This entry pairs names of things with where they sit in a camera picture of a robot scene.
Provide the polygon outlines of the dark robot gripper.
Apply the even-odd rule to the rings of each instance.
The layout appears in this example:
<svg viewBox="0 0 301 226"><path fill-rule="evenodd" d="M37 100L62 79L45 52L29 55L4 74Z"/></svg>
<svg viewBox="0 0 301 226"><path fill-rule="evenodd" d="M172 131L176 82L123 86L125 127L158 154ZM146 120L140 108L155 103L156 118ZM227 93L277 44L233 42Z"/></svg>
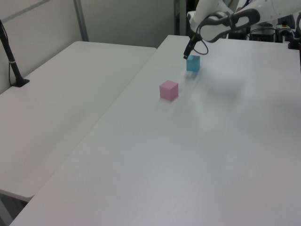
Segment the dark robot gripper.
<svg viewBox="0 0 301 226"><path fill-rule="evenodd" d="M210 14L223 11L225 9L225 3L222 0L200 0L197 4L195 11L187 13L187 18L190 23L190 29L193 32L197 31L199 24ZM197 35L193 34L190 36L190 40L185 48L183 58L188 59L192 50L197 43Z"/></svg>

